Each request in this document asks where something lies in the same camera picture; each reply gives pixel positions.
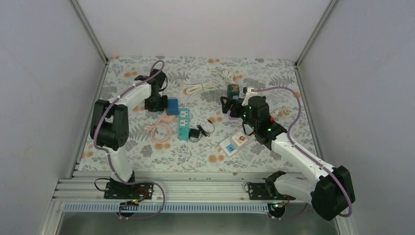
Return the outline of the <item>dark blue cube socket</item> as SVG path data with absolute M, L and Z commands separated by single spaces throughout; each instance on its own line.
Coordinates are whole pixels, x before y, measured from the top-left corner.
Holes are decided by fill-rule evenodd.
M 179 102 L 178 99 L 168 99 L 167 100 L 167 107 L 166 107 L 166 114 L 168 116 L 177 116 L 179 115 Z

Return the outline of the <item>dark green cube socket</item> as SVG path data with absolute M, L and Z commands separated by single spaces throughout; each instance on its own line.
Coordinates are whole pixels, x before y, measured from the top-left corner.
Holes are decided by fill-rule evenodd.
M 229 98 L 238 98 L 240 94 L 240 88 L 238 84 L 228 84 L 227 85 L 227 97 Z

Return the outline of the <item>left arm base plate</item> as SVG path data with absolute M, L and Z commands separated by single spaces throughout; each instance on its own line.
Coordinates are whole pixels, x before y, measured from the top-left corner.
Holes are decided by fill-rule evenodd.
M 154 191 L 154 184 L 144 182 L 134 185 L 126 185 L 118 181 L 110 181 L 106 184 L 104 199 L 126 200 L 150 200 Z

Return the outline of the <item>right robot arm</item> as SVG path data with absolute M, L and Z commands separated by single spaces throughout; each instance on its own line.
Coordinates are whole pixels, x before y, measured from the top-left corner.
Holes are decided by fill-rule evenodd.
M 224 114 L 241 119 L 259 144 L 287 158 L 305 176 L 299 179 L 284 171 L 274 172 L 265 179 L 265 193 L 270 199 L 294 197 L 311 205 L 327 221 L 351 215 L 355 194 L 349 170 L 342 165 L 335 167 L 296 144 L 289 131 L 271 118 L 265 96 L 222 96 L 220 102 Z

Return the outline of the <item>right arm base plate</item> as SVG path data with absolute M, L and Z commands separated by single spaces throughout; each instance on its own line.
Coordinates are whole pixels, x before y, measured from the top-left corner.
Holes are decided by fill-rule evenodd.
M 249 196 L 250 200 L 295 200 L 295 197 L 289 197 L 279 193 L 268 192 L 265 183 L 251 183 L 247 182 L 244 185 L 244 190 Z

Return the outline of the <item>black plug adapter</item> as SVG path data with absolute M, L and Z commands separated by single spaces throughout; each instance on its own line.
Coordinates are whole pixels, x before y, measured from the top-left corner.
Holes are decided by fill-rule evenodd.
M 212 125 L 213 130 L 208 132 L 201 125 L 197 125 L 196 128 L 190 128 L 188 133 L 189 141 L 192 143 L 198 142 L 202 137 L 209 137 L 215 130 L 215 126 L 211 120 L 208 119 L 208 122 Z

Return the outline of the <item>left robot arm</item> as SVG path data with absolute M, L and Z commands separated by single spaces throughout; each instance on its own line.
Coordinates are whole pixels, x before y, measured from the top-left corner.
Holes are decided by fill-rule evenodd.
M 132 197 L 137 187 L 124 147 L 129 138 L 129 111 L 141 102 L 149 112 L 164 111 L 168 103 L 167 96 L 161 94 L 165 80 L 161 69 L 152 69 L 149 76 L 136 77 L 122 94 L 94 104 L 90 137 L 94 147 L 107 155 L 112 171 L 107 191 L 117 190 L 123 198 Z

